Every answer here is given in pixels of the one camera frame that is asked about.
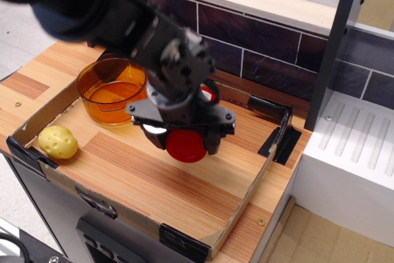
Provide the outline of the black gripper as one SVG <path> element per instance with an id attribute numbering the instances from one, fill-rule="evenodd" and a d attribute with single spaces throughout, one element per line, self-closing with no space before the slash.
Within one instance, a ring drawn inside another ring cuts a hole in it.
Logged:
<path id="1" fill-rule="evenodd" d="M 221 137 L 235 133 L 236 115 L 219 104 L 220 92 L 214 87 L 200 87 L 196 93 L 176 101 L 153 87 L 147 89 L 147 94 L 146 99 L 128 104 L 126 112 L 159 149 L 166 149 L 166 138 L 171 130 L 181 129 L 202 132 L 208 154 L 215 155 Z"/>

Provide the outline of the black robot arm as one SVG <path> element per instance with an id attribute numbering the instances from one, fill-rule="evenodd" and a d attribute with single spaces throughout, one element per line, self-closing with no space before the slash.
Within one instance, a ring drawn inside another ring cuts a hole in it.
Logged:
<path id="1" fill-rule="evenodd" d="M 220 106 L 209 80 L 214 62 L 204 39 L 166 17 L 148 0 L 4 0 L 32 6 L 44 30 L 87 41 L 145 70 L 147 98 L 126 112 L 158 148 L 183 162 L 218 152 L 235 131 L 235 114 Z"/>

